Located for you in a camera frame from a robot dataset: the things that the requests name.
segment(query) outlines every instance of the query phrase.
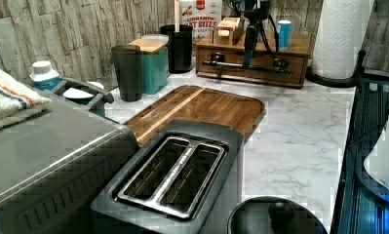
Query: paper towel roll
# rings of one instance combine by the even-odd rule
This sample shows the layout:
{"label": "paper towel roll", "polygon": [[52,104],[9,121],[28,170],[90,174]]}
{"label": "paper towel roll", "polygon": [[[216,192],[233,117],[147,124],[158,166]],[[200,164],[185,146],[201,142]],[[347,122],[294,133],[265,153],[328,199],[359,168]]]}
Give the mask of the paper towel roll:
{"label": "paper towel roll", "polygon": [[367,31],[373,0],[324,0],[312,70],[330,79],[353,75]]}

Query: striped towel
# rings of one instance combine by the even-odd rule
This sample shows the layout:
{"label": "striped towel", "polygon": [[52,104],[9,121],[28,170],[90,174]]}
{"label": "striped towel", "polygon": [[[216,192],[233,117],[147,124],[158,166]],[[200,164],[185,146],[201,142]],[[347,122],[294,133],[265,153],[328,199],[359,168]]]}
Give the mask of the striped towel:
{"label": "striped towel", "polygon": [[47,108],[51,100],[0,69],[0,128],[23,121]]}

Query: toaster slot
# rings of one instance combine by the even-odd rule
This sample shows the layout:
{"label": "toaster slot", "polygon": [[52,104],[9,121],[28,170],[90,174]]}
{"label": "toaster slot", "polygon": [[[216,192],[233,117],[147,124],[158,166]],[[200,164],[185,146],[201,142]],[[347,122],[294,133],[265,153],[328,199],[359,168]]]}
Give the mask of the toaster slot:
{"label": "toaster slot", "polygon": [[160,204],[191,215],[220,161],[223,149],[199,144]]}
{"label": "toaster slot", "polygon": [[151,198],[188,144],[185,140],[168,138],[120,193],[139,200]]}

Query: wall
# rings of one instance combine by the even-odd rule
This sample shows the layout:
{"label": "wall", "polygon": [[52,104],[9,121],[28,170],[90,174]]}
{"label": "wall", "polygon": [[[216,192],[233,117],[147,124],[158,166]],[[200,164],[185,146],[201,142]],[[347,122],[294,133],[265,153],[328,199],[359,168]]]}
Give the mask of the wall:
{"label": "wall", "polygon": [[0,0],[0,68],[28,80],[49,59],[64,76],[115,86],[110,48],[171,22],[173,0]]}
{"label": "wall", "polygon": [[363,48],[365,67],[389,71],[389,0],[375,0]]}
{"label": "wall", "polygon": [[[365,65],[389,70],[389,0],[376,1]],[[228,2],[223,0],[226,16]],[[294,32],[315,41],[323,0],[270,3],[274,20],[292,20]],[[0,67],[28,80],[31,64],[49,59],[64,76],[113,87],[110,48],[158,32],[173,18],[174,0],[0,0]]]}

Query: kitchen counter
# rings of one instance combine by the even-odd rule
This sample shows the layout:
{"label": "kitchen counter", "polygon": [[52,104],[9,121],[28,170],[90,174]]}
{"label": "kitchen counter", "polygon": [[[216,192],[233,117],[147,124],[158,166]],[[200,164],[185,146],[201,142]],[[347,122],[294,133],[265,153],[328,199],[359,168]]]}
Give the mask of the kitchen counter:
{"label": "kitchen counter", "polygon": [[158,94],[124,102],[119,90],[105,106],[107,118],[124,123],[182,85],[195,85],[262,100],[263,120],[248,142],[240,185],[241,201],[257,196],[292,200],[331,229],[335,195],[355,88],[335,89],[305,81],[301,90],[196,77],[195,69],[173,74]]}

